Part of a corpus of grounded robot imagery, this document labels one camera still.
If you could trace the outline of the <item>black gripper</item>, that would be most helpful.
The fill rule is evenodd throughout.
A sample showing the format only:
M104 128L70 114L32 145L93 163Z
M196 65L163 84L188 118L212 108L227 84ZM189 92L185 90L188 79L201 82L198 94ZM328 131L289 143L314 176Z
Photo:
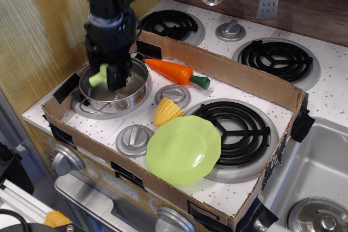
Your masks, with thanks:
M85 47L93 74L100 71L102 64L107 67L109 91L116 91L131 83L132 62L128 54L135 42L137 17L132 9L119 13L113 19L104 19L88 14Z

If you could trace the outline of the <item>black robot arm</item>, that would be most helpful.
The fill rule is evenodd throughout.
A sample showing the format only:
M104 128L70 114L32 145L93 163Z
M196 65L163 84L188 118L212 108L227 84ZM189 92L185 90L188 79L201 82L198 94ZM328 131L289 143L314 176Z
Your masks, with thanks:
M109 91L116 91L127 84L132 61L129 49L136 40L138 21L130 7L134 0L88 0L88 22L85 48L93 73L102 64L108 64L106 83Z

